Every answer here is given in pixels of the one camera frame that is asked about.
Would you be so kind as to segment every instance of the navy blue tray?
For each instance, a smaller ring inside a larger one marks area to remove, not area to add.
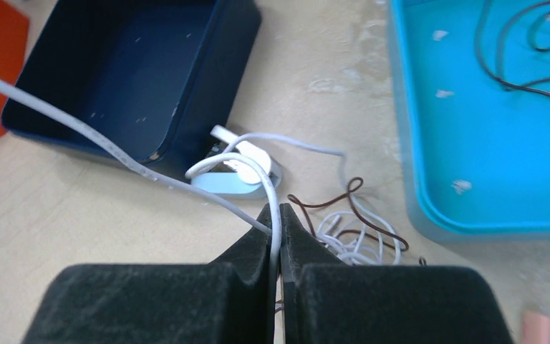
[[[16,86],[184,179],[225,125],[261,17],[252,0],[60,0]],[[13,133],[117,164],[73,130],[9,100]]]

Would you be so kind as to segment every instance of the pink object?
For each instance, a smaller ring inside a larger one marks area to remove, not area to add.
[[[524,313],[524,335],[521,344],[550,344],[550,319],[541,313]]]

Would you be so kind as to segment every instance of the beige table surface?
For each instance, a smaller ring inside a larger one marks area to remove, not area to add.
[[[32,18],[30,48],[55,0],[10,2]],[[412,228],[381,2],[259,0],[263,24],[229,125],[348,151],[349,175],[365,178],[372,205],[410,242],[403,263],[423,255],[429,264],[476,268],[517,338],[522,310],[550,315],[550,242],[444,247]],[[293,192],[317,202],[340,193],[335,159],[265,148],[285,169],[282,197]],[[238,203],[253,216],[264,204]],[[0,343],[20,341],[45,288],[67,265],[208,262],[248,228],[194,196],[6,135],[0,138]]]

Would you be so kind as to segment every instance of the white wire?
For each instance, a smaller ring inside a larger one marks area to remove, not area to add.
[[[341,243],[338,239],[333,238],[329,235],[321,235],[321,236],[318,236],[317,239],[327,244],[327,246],[333,249],[334,251],[336,251],[336,253],[345,253],[348,251],[348,249],[344,246],[343,243]]]
[[[213,156],[198,162],[193,167],[188,169],[186,175],[189,178],[192,178],[197,174],[201,174],[198,173],[198,171],[201,171],[205,166],[230,160],[240,161],[242,163],[245,163],[247,166],[250,166],[258,174],[263,184],[263,187],[265,188],[267,199],[269,200],[269,208],[271,210],[271,229],[259,223],[257,220],[252,219],[249,215],[242,212],[240,208],[228,202],[227,200],[222,199],[220,196],[209,193],[195,186],[177,181],[173,178],[164,176],[163,174],[157,173],[150,170],[149,168],[140,165],[132,157],[126,154],[126,152],[115,145],[111,140],[106,138],[104,135],[98,133],[95,129],[83,123],[81,120],[72,117],[71,115],[65,113],[57,107],[43,100],[40,100],[39,98],[30,95],[29,93],[20,90],[19,88],[12,86],[2,80],[0,80],[0,93],[13,100],[16,100],[23,105],[28,106],[33,110],[42,113],[43,115],[46,115],[53,120],[56,120],[63,125],[66,125],[68,128],[71,128],[79,134],[83,135],[84,137],[90,139],[92,142],[103,148],[131,171],[134,171],[141,176],[149,178],[157,183],[161,183],[163,185],[174,188],[180,188],[185,191],[189,191],[191,193],[202,196],[209,201],[220,204],[224,208],[232,211],[235,215],[242,218],[244,221],[248,222],[250,225],[266,232],[267,234],[270,234],[271,251],[269,254],[269,293],[267,296],[267,305],[273,305],[273,307],[275,307],[275,291],[279,263],[279,248],[281,246],[281,214],[279,213],[279,201],[277,199],[277,193],[275,192],[273,183],[271,182],[271,179],[266,174],[264,169],[260,167],[260,165],[257,164],[254,160],[237,153],[220,154],[218,156]]]
[[[248,133],[248,134],[244,134],[244,135],[241,135],[241,136],[237,137],[237,139],[235,139],[233,142],[231,142],[224,149],[223,153],[227,153],[227,152],[232,151],[237,144],[239,144],[242,141],[251,139],[251,138],[259,138],[259,139],[264,139],[264,140],[277,140],[277,141],[281,141],[281,142],[284,142],[284,143],[288,143],[289,145],[294,145],[296,147],[305,149],[307,151],[340,157],[341,161],[340,161],[339,170],[338,170],[339,182],[340,182],[340,185],[342,186],[342,188],[345,191],[347,190],[347,177],[345,176],[345,173],[344,173],[344,166],[347,163],[347,154],[344,151],[329,149],[329,148],[323,148],[323,147],[319,147],[317,145],[310,145],[310,144],[302,142],[300,140],[289,138],[285,135],[279,135],[279,134],[273,134],[273,133]],[[380,222],[386,228],[386,230],[388,232],[390,232],[391,234],[396,234],[395,230],[393,229],[393,227],[388,222],[386,222],[382,217],[378,216],[374,212],[367,209],[362,204],[362,202],[359,201],[359,199],[355,195],[351,194],[351,200],[352,200],[353,204],[357,207],[357,209],[360,211],[360,213],[362,213],[362,215],[364,215],[368,219]],[[381,246],[382,245],[382,236],[380,236],[380,234],[379,234],[379,239],[380,239],[380,243],[381,243],[381,244],[379,244],[379,246]],[[400,263],[400,260],[402,259],[402,255],[401,255],[402,252],[401,252],[400,241],[399,240],[393,239],[393,245],[394,245],[394,248],[395,248],[395,258],[393,259],[393,264],[395,265],[395,264]]]
[[[379,257],[380,264],[382,264],[382,253],[383,253],[383,249],[385,248],[385,245],[382,242],[382,234],[377,233],[377,237],[378,237],[378,255],[377,255],[377,257]]]
[[[377,262],[379,264],[382,264],[382,254],[379,255],[372,247],[362,246],[362,247],[360,247],[360,251],[362,251],[362,250],[372,253],[374,255],[374,257],[376,258]]]
[[[184,191],[191,192],[195,195],[205,198],[208,201],[212,201],[213,203],[219,204],[224,208],[228,209],[229,211],[231,211],[233,214],[237,215],[239,218],[241,218],[248,224],[256,227],[257,229],[260,229],[261,231],[267,234],[271,234],[270,228],[261,224],[260,222],[258,222],[257,220],[249,216],[248,214],[244,213],[239,207],[223,199],[222,197],[217,196],[213,193],[207,192],[205,190],[202,190],[200,188],[197,188],[195,186],[192,186],[190,184],[177,181],[168,176],[164,176],[161,173],[157,173],[153,170],[150,170],[149,168],[146,168],[140,165],[138,162],[136,162],[132,157],[126,154],[126,152],[124,152],[121,148],[117,147],[117,145],[115,145],[111,140],[106,138],[104,135],[102,135],[101,133],[98,133],[96,130],[94,130],[87,124],[83,123],[81,120],[78,120],[77,118],[72,117],[71,115],[60,110],[59,108],[43,100],[40,100],[39,98],[33,95],[30,95],[29,93],[23,90],[20,90],[19,88],[12,86],[3,80],[0,80],[0,93],[2,93],[3,95],[13,100],[16,100],[17,102],[23,105],[26,105],[27,107],[33,110],[36,110],[42,113],[43,115],[46,115],[47,117],[53,120],[56,120],[57,122],[60,122],[63,125],[66,125],[68,128],[73,129],[79,134],[85,136],[86,138],[89,138],[92,142],[96,143],[98,146],[100,146],[102,149],[104,149],[110,155],[116,158],[119,162],[125,165],[125,167],[140,174],[141,176],[149,178],[150,180],[155,181],[159,184],[163,184],[165,186],[179,188]]]
[[[269,209],[271,211],[271,251],[269,254],[269,289],[267,292],[267,305],[269,307],[275,307],[275,294],[277,289],[277,276],[279,274],[279,249],[281,248],[281,214],[279,212],[279,200],[277,199],[277,192],[275,187],[269,178],[269,175],[265,170],[254,160],[247,156],[243,156],[239,153],[222,153],[217,156],[211,156],[210,158],[205,158],[202,161],[199,161],[193,167],[189,168],[186,171],[186,178],[192,178],[205,170],[206,166],[216,165],[224,161],[239,161],[245,163],[247,166],[255,170],[258,174],[262,186],[266,191],[266,197],[269,200]],[[267,328],[269,331],[272,330],[269,324]]]
[[[316,233],[320,233],[320,234],[328,234],[330,230],[332,230],[331,227],[328,227],[328,229],[324,232],[322,232],[322,227],[324,226],[324,224],[326,224],[328,222],[328,220],[333,217],[333,216],[336,216],[337,218],[339,218],[340,215],[354,215],[352,211],[348,211],[348,210],[343,210],[343,211],[335,211],[333,213],[330,213],[328,214],[328,216],[324,217],[324,219],[322,220],[322,222],[319,223],[319,226],[317,226],[317,230],[316,230]]]
[[[336,217],[334,217],[334,219],[332,220],[332,222],[330,222],[330,225],[328,226],[328,228],[326,228],[326,230],[324,231],[324,234],[328,234],[330,233],[330,231],[336,226],[338,225],[338,223],[340,222],[340,219],[342,219],[342,217],[340,215],[337,215]]]
[[[365,264],[370,264],[370,265],[379,265],[380,263],[377,261],[377,260],[373,260],[373,259],[370,259],[368,257],[366,257],[365,255],[363,254],[360,254],[360,253],[356,253],[356,252],[344,252],[344,253],[341,253],[341,254],[338,254],[338,259],[340,260],[345,260],[345,259],[356,259],[360,262],[363,262]]]
[[[360,223],[360,224],[364,224],[363,222],[361,222],[361,220],[355,218],[349,222],[347,222],[344,226],[341,226],[340,228],[338,228],[338,230],[336,232],[334,232],[334,236],[337,238],[340,236],[340,234],[344,231],[346,231],[349,227],[351,227],[352,225],[356,224],[356,223]]]
[[[357,239],[357,243],[355,244],[355,248],[353,249],[353,252],[357,253],[360,249],[360,244],[364,241],[364,238],[366,237],[366,229],[367,226],[364,224],[362,226],[362,231],[360,232],[360,237]]]

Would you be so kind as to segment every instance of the blue plastic container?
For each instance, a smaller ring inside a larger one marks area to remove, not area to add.
[[[213,126],[226,124],[260,22],[252,0],[60,0],[16,86],[184,179],[209,153]],[[17,102],[1,120],[22,137],[120,166]]]
[[[483,51],[536,0],[495,0]],[[415,228],[439,241],[550,238],[550,99],[504,92],[478,66],[473,37],[483,1],[391,0],[389,42],[407,208]],[[511,31],[506,76],[550,76],[550,53]],[[439,40],[436,31],[447,32]],[[550,23],[538,35],[550,43]],[[550,91],[550,84],[543,85]]]

